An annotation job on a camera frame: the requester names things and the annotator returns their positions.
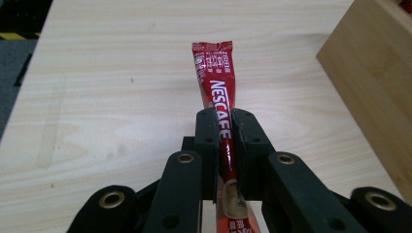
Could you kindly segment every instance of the black mount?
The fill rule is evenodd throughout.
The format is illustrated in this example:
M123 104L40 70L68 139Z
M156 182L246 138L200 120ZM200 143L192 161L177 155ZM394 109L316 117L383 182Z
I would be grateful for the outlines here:
M412 232L412 208L389 192L361 187L350 199L332 191L296 155L276 151L255 116L234 109L239 192L262 202L270 232ZM68 232L200 232L202 200L216 201L219 132L216 111L196 116L161 179L135 192L108 186L94 193Z

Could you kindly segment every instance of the wood grain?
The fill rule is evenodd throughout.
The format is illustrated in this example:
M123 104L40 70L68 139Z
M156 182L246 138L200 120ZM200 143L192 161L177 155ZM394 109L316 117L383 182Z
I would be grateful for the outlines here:
M277 150L344 196L399 195L316 60L350 4L54 0L1 142L0 232L63 232L96 190L157 180L202 109L195 41L233 41L237 108Z
M411 22L396 2L355 1L318 54L408 203L412 203Z

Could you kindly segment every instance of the wooden board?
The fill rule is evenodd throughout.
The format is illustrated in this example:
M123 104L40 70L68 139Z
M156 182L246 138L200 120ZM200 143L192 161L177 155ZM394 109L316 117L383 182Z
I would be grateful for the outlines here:
M357 0L318 59L412 203L412 18L393 1Z

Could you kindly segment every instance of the table surface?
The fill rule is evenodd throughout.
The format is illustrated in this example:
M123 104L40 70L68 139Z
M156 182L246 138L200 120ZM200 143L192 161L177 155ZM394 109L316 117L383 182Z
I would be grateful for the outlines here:
M196 41L233 41L236 107L276 150L344 196L399 196L315 57L351 3L54 0L1 142L0 232L64 232L98 189L159 179L203 108Z

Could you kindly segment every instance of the yellow tape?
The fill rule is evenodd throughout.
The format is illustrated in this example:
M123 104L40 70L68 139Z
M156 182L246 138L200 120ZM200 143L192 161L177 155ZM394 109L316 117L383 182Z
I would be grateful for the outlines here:
M24 37L18 35L17 33L0 32L0 37L5 40L25 40Z

